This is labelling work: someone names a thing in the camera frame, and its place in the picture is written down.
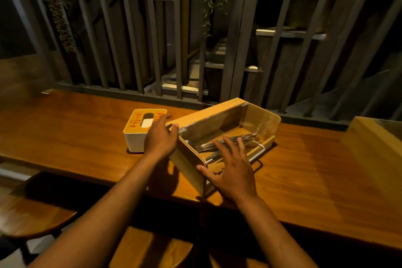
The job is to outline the bunch of silver cutlery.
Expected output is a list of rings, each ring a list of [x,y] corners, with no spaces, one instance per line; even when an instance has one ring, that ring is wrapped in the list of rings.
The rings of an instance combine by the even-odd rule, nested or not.
[[[258,142],[259,138],[256,134],[244,134],[244,135],[229,137],[229,139],[236,145],[238,145],[238,138],[242,139],[242,142],[246,149],[253,149],[256,146],[259,146],[259,147],[262,146],[262,144],[260,144]],[[192,142],[190,140],[185,140],[185,143],[187,143],[190,147],[192,147],[198,153],[212,152],[211,155],[206,157],[206,164],[215,163],[215,162],[219,161],[220,159],[222,159],[222,154],[219,152],[219,149],[216,147],[216,145],[213,142],[196,145],[194,142]]]

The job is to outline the person's right forearm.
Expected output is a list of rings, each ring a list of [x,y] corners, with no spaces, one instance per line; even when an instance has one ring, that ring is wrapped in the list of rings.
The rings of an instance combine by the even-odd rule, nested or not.
[[[319,268],[256,195],[235,199],[270,268]]]

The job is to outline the round wooden stool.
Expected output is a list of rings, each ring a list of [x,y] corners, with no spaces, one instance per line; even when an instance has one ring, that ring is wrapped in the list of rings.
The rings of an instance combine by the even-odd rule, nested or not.
[[[129,226],[108,268],[180,268],[193,243]]]
[[[27,242],[46,235],[57,238],[62,228],[78,216],[78,180],[39,172],[13,189],[0,205],[0,233],[20,249],[29,265],[32,254]]]

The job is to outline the white tissue box, wooden lid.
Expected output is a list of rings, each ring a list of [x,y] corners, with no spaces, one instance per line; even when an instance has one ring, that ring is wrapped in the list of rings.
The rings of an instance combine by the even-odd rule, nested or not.
[[[143,153],[144,141],[153,122],[162,115],[167,114],[166,109],[135,109],[131,114],[123,134],[131,153]]]

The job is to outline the person's left forearm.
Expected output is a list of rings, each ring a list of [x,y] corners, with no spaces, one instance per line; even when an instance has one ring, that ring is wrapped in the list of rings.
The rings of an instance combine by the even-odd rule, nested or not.
[[[27,268],[105,268],[137,208],[155,167],[170,153],[153,150]]]

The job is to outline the person's left hand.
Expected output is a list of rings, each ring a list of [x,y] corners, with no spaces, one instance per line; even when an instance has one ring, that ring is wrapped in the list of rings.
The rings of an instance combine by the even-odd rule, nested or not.
[[[167,126],[170,114],[162,115],[153,122],[144,142],[144,157],[160,161],[168,158],[176,149],[178,140],[170,140],[171,126]]]

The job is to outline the grey staircase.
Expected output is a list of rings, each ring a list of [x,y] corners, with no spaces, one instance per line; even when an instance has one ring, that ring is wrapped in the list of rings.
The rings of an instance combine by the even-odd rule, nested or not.
[[[256,37],[274,37],[275,29],[274,28],[266,28],[266,29],[257,29],[255,32]],[[281,31],[281,38],[297,38],[304,39],[306,31],[302,30],[293,30],[290,27],[285,27],[284,30]],[[226,38],[222,38],[218,41],[218,43],[212,48],[211,51],[207,51],[205,53],[206,61],[205,68],[211,69],[224,69],[224,58],[226,53]],[[200,59],[199,54],[190,57],[190,78],[188,84],[182,86],[183,93],[189,94],[198,94],[198,81],[199,81],[199,68],[200,67]],[[176,83],[176,73],[169,73],[167,76],[163,78],[162,81],[162,89],[164,91],[177,91],[177,83]]]

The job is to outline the grey metal railing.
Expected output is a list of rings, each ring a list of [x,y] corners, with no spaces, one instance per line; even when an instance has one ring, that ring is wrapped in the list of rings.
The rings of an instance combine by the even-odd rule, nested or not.
[[[46,0],[0,0],[0,108],[56,88],[198,110],[239,97],[333,129],[402,122],[402,0],[228,0],[208,38],[203,1],[71,0],[68,53]],[[266,28],[274,37],[256,37]],[[205,68],[222,38],[224,69]],[[183,93],[196,53],[198,94]],[[164,91],[172,72],[177,91]]]

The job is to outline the wooden box with clear lid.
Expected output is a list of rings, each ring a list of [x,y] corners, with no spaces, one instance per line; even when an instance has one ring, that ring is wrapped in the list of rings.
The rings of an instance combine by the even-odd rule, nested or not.
[[[402,122],[356,116],[341,143],[402,215]]]

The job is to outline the wooden cutlery box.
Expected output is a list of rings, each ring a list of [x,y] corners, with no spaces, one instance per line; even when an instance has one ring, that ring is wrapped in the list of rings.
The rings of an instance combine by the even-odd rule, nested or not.
[[[185,143],[185,140],[190,140],[196,145],[214,140],[225,144],[224,136],[256,134],[262,146],[245,148],[248,161],[253,164],[273,147],[281,118],[243,99],[234,98],[174,120],[173,123],[179,124],[179,139],[170,160],[198,194],[206,196],[215,188],[196,166],[204,165],[214,174],[220,174],[224,170],[223,158],[215,163],[206,164],[206,157],[212,152],[198,153]]]

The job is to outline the person's right hand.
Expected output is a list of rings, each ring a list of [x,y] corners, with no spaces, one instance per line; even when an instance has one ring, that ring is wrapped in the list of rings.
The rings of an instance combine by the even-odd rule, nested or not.
[[[224,144],[218,141],[213,142],[222,154],[225,150]],[[240,139],[240,165],[225,166],[218,175],[217,182],[213,184],[222,196],[231,200],[237,207],[255,202],[258,199],[253,169],[248,161],[245,146]]]

